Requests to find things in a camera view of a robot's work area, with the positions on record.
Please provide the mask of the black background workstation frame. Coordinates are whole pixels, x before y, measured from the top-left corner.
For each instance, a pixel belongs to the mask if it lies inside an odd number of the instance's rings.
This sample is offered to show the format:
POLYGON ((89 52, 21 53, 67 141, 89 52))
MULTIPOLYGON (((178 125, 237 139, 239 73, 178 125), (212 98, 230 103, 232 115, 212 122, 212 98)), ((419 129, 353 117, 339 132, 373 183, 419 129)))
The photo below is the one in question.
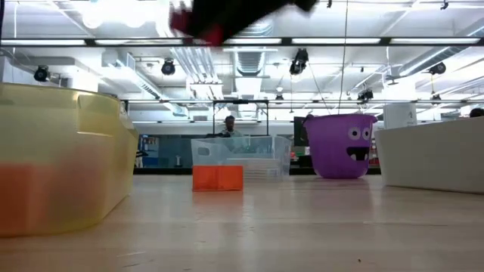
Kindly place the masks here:
POLYGON ((246 99, 237 99, 237 100, 212 100, 211 101, 212 108, 213 108, 213 120, 212 120, 212 133, 215 134, 216 132, 216 104, 265 104, 266 108, 266 136, 269 136, 269 100, 246 100, 246 99))

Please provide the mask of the small orange sloped block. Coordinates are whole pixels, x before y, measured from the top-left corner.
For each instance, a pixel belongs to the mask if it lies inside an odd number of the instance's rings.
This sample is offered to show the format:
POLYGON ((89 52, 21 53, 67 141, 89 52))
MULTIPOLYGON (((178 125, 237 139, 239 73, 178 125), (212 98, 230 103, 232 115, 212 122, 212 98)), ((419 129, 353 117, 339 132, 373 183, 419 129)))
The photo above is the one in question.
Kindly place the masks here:
POLYGON ((192 169, 192 190, 231 191, 244 189, 242 165, 195 165, 192 169))

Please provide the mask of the blue storage shelf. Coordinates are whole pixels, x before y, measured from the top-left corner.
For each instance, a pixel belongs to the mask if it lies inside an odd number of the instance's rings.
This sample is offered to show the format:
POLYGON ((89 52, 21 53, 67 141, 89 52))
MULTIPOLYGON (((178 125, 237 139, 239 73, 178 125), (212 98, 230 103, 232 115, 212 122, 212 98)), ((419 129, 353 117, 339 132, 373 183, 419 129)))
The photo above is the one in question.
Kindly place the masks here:
POLYGON ((138 150, 149 154, 143 158, 143 168, 157 168, 159 166, 160 140, 153 135, 142 134, 138 140, 138 150))

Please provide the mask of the yellow translucent plastic bin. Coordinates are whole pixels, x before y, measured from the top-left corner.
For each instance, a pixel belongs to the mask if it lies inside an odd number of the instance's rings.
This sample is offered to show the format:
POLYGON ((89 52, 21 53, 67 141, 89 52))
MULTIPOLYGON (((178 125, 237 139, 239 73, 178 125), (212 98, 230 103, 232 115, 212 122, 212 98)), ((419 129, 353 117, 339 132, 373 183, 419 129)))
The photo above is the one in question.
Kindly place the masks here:
POLYGON ((101 168, 124 199, 137 146, 138 132, 114 97, 0 83, 0 164, 101 168))

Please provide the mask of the black monitor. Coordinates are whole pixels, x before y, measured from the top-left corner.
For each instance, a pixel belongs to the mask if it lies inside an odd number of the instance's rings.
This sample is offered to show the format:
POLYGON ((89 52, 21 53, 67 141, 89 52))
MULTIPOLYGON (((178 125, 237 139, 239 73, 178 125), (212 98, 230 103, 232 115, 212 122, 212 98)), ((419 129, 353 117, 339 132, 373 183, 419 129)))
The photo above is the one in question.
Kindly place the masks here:
POLYGON ((293 117, 293 142, 297 147, 307 147, 309 145, 306 128, 304 127, 305 117, 293 117))

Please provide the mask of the white plastic bin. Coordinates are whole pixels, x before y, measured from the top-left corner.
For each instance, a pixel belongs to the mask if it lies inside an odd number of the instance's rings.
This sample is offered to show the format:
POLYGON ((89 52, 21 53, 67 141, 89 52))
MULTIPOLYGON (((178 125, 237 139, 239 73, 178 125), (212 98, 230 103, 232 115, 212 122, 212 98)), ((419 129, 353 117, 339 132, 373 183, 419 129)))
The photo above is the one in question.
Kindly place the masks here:
POLYGON ((386 186, 484 194, 484 116, 375 132, 386 186))

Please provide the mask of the clear plastic container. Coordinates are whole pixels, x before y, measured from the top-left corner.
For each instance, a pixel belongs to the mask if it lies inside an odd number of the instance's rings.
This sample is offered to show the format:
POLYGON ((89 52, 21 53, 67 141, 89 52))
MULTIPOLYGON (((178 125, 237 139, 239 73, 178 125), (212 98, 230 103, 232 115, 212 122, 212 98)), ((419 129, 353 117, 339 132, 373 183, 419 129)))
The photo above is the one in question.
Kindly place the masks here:
POLYGON ((278 159, 283 174, 276 178, 245 181, 279 181, 290 174, 291 141, 279 136, 204 138, 191 141, 193 165, 227 165, 228 159, 278 159))

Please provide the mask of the small red block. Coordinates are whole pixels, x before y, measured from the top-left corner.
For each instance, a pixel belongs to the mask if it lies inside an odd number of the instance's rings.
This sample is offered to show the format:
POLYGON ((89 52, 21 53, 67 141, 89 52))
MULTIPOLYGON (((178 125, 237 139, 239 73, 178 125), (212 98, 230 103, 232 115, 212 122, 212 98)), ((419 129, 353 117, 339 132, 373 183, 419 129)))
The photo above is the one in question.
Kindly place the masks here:
POLYGON ((219 25, 203 22, 203 18, 186 9, 169 12, 169 27, 193 39, 200 39, 212 46, 222 44, 223 30, 219 25))

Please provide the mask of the white sign board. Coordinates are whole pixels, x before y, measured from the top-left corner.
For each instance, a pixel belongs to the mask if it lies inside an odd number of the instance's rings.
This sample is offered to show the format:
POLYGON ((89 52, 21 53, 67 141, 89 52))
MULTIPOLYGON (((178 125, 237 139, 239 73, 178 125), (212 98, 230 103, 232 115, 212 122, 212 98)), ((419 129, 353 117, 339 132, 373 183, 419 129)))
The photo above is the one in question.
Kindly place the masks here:
POLYGON ((417 124, 415 104, 387 104, 383 107, 385 129, 403 128, 417 124))

